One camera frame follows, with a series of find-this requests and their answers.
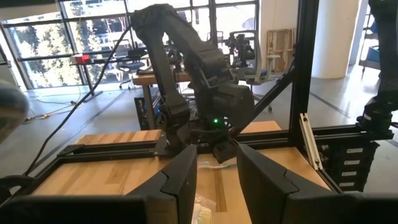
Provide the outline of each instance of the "table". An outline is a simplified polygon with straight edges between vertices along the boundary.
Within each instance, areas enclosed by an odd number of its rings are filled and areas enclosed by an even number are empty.
[[[191,76],[186,72],[178,72],[176,74],[178,76],[179,82],[190,82]],[[156,77],[154,74],[148,75],[133,75],[132,82],[135,85],[142,86],[142,91],[144,93],[144,101],[146,105],[152,105],[152,94],[150,93],[150,86],[156,84]],[[155,122],[155,113],[153,107],[147,106],[147,119],[149,122],[149,128],[155,129],[156,122]]]
[[[280,130],[275,121],[251,123],[243,132]],[[83,136],[77,144],[106,144],[156,140],[159,130]],[[260,150],[261,153],[302,177],[328,189],[322,178],[294,147]],[[210,154],[198,156],[198,162],[215,159]],[[126,194],[157,171],[169,159],[145,158],[122,161],[64,164],[39,186],[34,195],[122,195]],[[250,223],[250,217],[239,184],[236,166],[224,169],[198,169],[197,194],[216,202],[214,223]]]

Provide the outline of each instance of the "wooden crate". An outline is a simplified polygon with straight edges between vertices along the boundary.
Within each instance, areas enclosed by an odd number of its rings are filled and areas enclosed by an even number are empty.
[[[293,29],[279,29],[269,30],[267,32],[267,56],[280,55],[280,58],[275,60],[273,69],[275,72],[280,72],[289,66],[290,59],[293,55],[293,46],[295,43],[295,28]]]

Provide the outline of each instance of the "desk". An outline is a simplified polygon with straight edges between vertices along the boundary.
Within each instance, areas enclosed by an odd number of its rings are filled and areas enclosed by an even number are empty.
[[[191,76],[186,73],[186,72],[178,72],[176,74],[177,80],[179,82],[190,82],[191,81]],[[133,75],[132,77],[132,82],[135,85],[140,85],[142,86],[142,91],[144,93],[144,101],[145,104],[147,105],[147,117],[148,117],[148,122],[149,122],[149,127],[151,129],[156,128],[156,122],[155,122],[155,113],[154,110],[151,106],[152,105],[152,94],[150,93],[150,86],[153,84],[156,84],[156,77],[154,74],[148,74],[148,75]]]
[[[243,132],[280,130],[275,121],[251,123]],[[78,144],[150,141],[160,131],[97,134],[83,136]],[[260,150],[261,153],[291,171],[328,188],[321,177],[294,147]],[[198,156],[198,162],[215,159],[210,154]],[[64,164],[37,188],[34,195],[120,195],[141,185],[169,162],[168,159],[145,158],[122,161]],[[224,169],[198,169],[197,193],[216,202],[214,223],[250,223],[250,217],[239,184],[236,166]]]

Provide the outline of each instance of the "wooden board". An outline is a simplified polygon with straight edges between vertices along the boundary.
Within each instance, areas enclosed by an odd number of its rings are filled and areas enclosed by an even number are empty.
[[[186,72],[179,72],[178,73],[178,82],[190,82],[191,76],[188,75]],[[153,85],[156,84],[156,78],[154,74],[150,75],[134,75],[132,77],[132,82],[135,85]]]
[[[245,133],[280,130],[275,121],[251,123]],[[119,133],[91,135],[77,143],[146,141],[156,138],[159,131],[141,131],[135,134]],[[261,153],[312,182],[328,188],[296,148],[260,150]],[[169,162],[159,158],[123,161],[64,164],[59,167],[33,194],[34,195],[120,195],[141,185]],[[217,164],[210,154],[199,155],[198,163]],[[227,161],[236,163],[236,159]],[[250,223],[250,217],[239,184],[236,166],[224,169],[199,168],[197,193],[216,202],[214,223]]]
[[[293,46],[295,43],[295,29],[269,30],[267,32],[267,56],[279,55],[275,59],[275,72],[284,71],[289,66],[290,59],[293,56]]]

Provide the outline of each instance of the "concrete floor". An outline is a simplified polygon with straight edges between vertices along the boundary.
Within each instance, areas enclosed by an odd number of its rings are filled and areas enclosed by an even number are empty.
[[[363,106],[377,93],[378,71],[368,69],[361,77],[361,67],[350,68],[346,78],[338,80],[312,79],[308,113],[313,127],[353,124],[363,112]],[[274,82],[255,86],[257,94],[266,93]],[[66,125],[47,144],[40,170],[53,159],[59,150],[75,142],[84,134],[116,133],[138,131],[139,124],[134,105],[134,97],[141,90],[119,90],[117,85],[99,86],[104,93],[85,103],[76,110]],[[66,95],[59,95],[56,90],[40,90],[40,100],[69,102],[79,97],[78,87],[62,90]],[[30,95],[30,105],[35,114],[44,114],[65,105],[38,102]],[[289,126],[291,86],[286,88],[273,102],[274,112],[264,110],[256,121],[275,120],[282,129]],[[58,126],[66,114],[51,116],[49,119],[37,119],[33,123],[22,125],[1,145],[0,177],[23,173],[31,163],[44,139]],[[380,141],[381,145],[374,158],[371,173],[365,186],[365,192],[398,193],[398,135],[394,141]]]

